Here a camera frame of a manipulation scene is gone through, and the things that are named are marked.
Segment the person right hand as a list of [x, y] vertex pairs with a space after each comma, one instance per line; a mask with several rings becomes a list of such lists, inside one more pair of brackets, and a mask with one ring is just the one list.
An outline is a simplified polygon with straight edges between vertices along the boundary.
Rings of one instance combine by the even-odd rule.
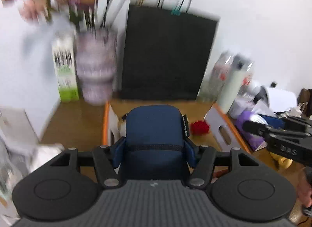
[[302, 213], [311, 217], [311, 167], [306, 167], [299, 174], [297, 197], [302, 204]]

